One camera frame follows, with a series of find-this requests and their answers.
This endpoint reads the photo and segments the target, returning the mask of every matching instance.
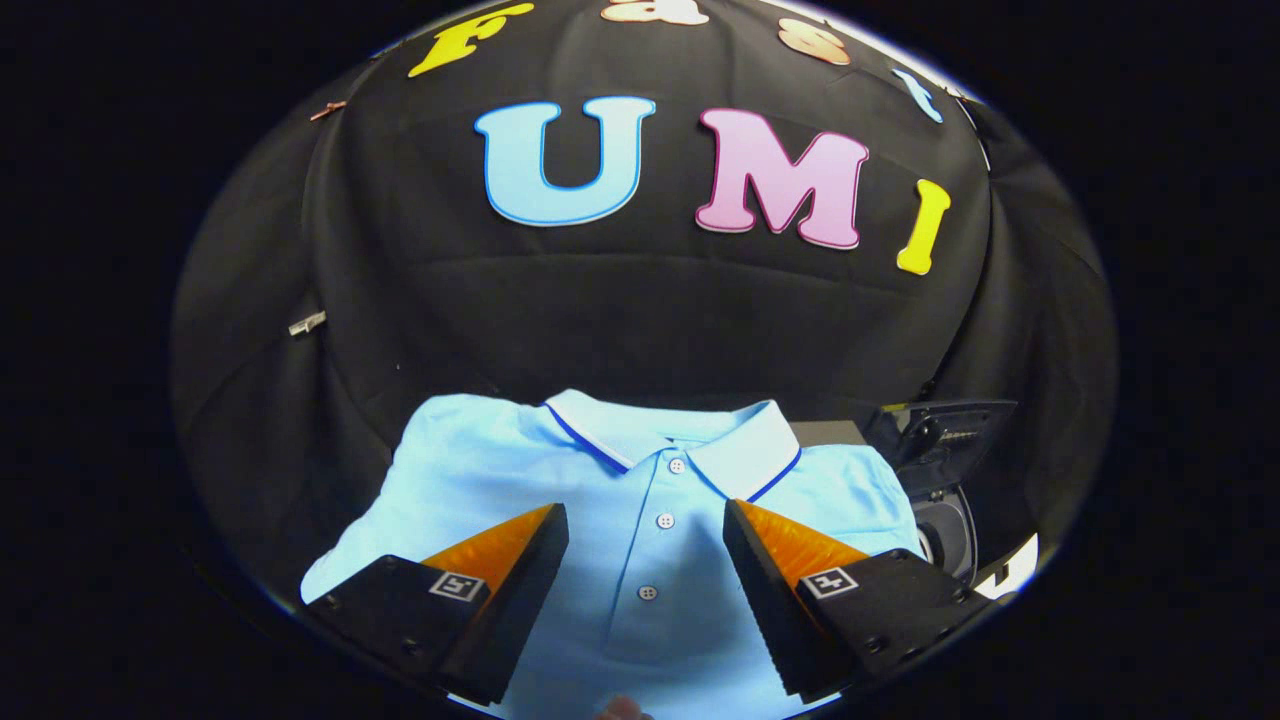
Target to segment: black cloth backdrop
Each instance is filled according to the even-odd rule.
[[[454,392],[535,404],[575,387],[687,409],[773,397],[792,420],[859,421],[922,397],[1018,400],[966,486],[979,561],[1036,530],[1056,543],[1103,451],[1116,382],[1107,286],[1065,190],[998,113],[966,101],[975,133],[922,78],[946,119],[933,123],[893,61],[852,38],[841,68],[785,47],[777,20],[795,15],[782,9],[703,12],[710,28],[544,3],[408,79],[426,33],[319,90],[239,165],[187,261],[172,387],[212,525],[278,602],[297,605],[305,570],[370,506],[412,411]],[[475,119],[558,102],[545,173],[573,186],[598,168],[598,126],[580,110],[602,95],[658,105],[628,205],[561,228],[499,217]],[[348,106],[310,122],[338,100]],[[794,224],[774,236],[754,196],[751,232],[699,228],[707,108],[765,115],[792,159],[822,131],[870,147],[861,245],[817,247]],[[920,177],[952,197],[923,278],[895,266]],[[289,337],[320,310],[325,324]]]

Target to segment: letter m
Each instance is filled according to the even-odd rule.
[[[755,113],[717,108],[704,111],[701,120],[716,132],[716,181],[712,201],[695,215],[699,225],[714,232],[755,227],[755,217],[746,209],[750,181],[774,233],[791,224],[813,193],[813,210],[796,228],[800,237],[837,250],[858,247],[854,213],[858,173],[869,156],[867,146],[823,132],[792,164],[768,120]]]

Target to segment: yellow letter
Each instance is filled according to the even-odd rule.
[[[532,9],[532,3],[521,3],[520,5],[503,8],[502,10],[489,13],[488,15],[480,15],[479,18],[472,18],[448,29],[440,31],[440,33],[435,36],[435,45],[433,45],[431,51],[426,54],[426,59],[410,70],[408,77],[417,77],[428,70],[452,63],[453,60],[466,58],[476,51],[475,45],[467,45],[468,40],[472,37],[476,40],[488,40],[494,35],[498,35],[498,31],[507,24],[506,15],[524,15]]]
[[[915,215],[911,240],[906,241],[906,247],[897,254],[897,266],[908,273],[923,275],[933,266],[929,254],[933,252],[933,241],[938,237],[942,213],[951,206],[951,196],[937,183],[927,179],[916,182],[915,190],[920,193],[920,211]]]
[[[609,0],[613,5],[600,10],[600,17],[616,23],[649,23],[662,20],[676,26],[700,26],[709,20],[698,12],[694,0]]]
[[[835,35],[791,18],[782,18],[778,20],[778,26],[782,28],[778,31],[778,37],[786,42],[787,47],[805,55],[813,55],[819,60],[827,60],[832,65],[849,64],[849,53],[841,50],[845,44]]]

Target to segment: polo shirt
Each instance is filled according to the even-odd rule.
[[[704,413],[568,389],[534,407],[436,396],[410,419],[380,495],[302,579],[311,602],[381,555],[421,561],[562,502],[568,547],[497,717],[593,717],[613,694],[658,719],[790,717],[722,539],[742,498],[876,555],[919,555],[915,519],[868,446],[801,451],[774,401]]]

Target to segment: light blue letter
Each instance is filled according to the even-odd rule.
[[[657,110],[644,97],[596,97],[582,113],[600,120],[600,173],[566,188],[547,182],[543,152],[547,123],[559,117],[554,102],[526,102],[485,113],[484,182],[489,204],[526,225],[576,225],[598,220],[631,200],[640,184],[640,122]]]
[[[915,104],[919,105],[922,110],[924,110],[924,114],[933,118],[933,122],[941,123],[942,113],[934,110],[933,105],[929,104],[929,100],[933,100],[933,95],[931,95],[928,90],[924,90],[924,86],[920,85],[920,81],[915,79],[910,74],[899,69],[895,69],[893,74],[902,78],[902,82],[906,83],[906,88],[911,92],[911,97],[915,99]]]

